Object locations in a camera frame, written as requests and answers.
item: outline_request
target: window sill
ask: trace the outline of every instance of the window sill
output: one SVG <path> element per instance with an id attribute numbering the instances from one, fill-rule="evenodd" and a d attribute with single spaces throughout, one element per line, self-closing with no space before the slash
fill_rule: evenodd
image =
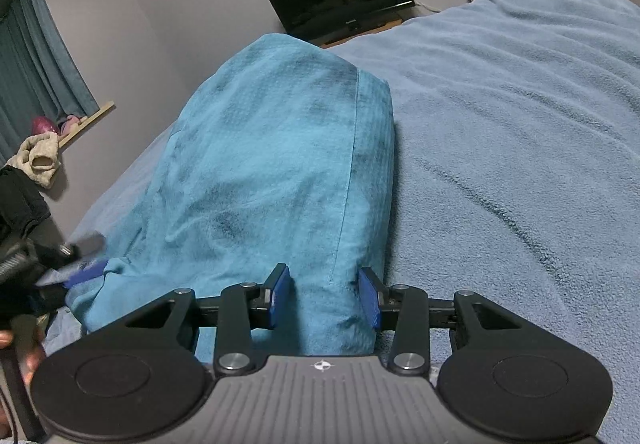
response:
<path id="1" fill-rule="evenodd" d="M 76 137 L 78 137 L 82 132 L 84 132 L 85 128 L 89 127 L 93 122 L 100 119 L 104 114 L 106 114 L 114 106 L 115 104 L 113 103 L 113 101 L 109 101 L 108 103 L 104 104 L 100 108 L 100 110 L 98 110 L 91 117 L 87 117 L 80 124 L 80 126 L 76 131 L 72 132 L 71 134 L 65 135 L 65 137 L 60 137 L 60 139 L 58 140 L 58 149 L 62 150 L 67 144 L 70 144 Z"/>

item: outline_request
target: black circular base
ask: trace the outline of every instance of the black circular base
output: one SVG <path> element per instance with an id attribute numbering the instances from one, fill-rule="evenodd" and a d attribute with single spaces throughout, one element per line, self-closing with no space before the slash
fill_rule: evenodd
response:
<path id="1" fill-rule="evenodd" d="M 569 345 L 531 352 L 462 348 L 442 365 L 437 389 L 470 426 L 538 443 L 593 434 L 612 394 L 606 369 Z"/>
<path id="2" fill-rule="evenodd" d="M 31 397 L 43 421 L 80 442 L 151 437 L 193 411 L 207 372 L 183 348 L 65 349 L 39 367 Z"/>

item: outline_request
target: curtain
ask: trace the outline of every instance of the curtain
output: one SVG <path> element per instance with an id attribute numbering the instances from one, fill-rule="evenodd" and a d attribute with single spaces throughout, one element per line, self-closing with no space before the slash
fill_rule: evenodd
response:
<path id="1" fill-rule="evenodd" d="M 12 0 L 0 20 L 0 161 L 31 135 L 31 120 L 90 116 L 95 102 L 45 0 Z"/>

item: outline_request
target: person's hand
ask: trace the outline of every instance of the person's hand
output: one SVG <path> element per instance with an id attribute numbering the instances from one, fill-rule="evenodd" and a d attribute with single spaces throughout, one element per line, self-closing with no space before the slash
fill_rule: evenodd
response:
<path id="1" fill-rule="evenodd" d="M 45 353 L 40 345 L 40 342 L 44 339 L 44 334 L 38 328 L 36 328 L 33 334 L 33 349 L 24 357 L 24 384 L 27 386 L 33 379 L 33 374 L 36 368 L 44 360 Z M 8 347 L 14 340 L 14 335 L 8 330 L 0 330 L 0 348 Z M 6 438 L 11 435 L 11 427 L 7 419 L 6 413 L 0 404 L 0 438 Z"/>

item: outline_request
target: pillow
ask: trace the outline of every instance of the pillow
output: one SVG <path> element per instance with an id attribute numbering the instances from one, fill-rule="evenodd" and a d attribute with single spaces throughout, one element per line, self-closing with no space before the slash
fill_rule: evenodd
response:
<path id="1" fill-rule="evenodd" d="M 67 301 L 89 331 L 191 287 L 214 296 L 289 265 L 281 325 L 253 332 L 286 354 L 371 352 L 357 270 L 381 276 L 393 175 L 388 85 L 306 42 L 269 34 L 194 93 L 150 185 L 108 236 L 100 278 Z M 214 329 L 196 350 L 210 362 Z"/>

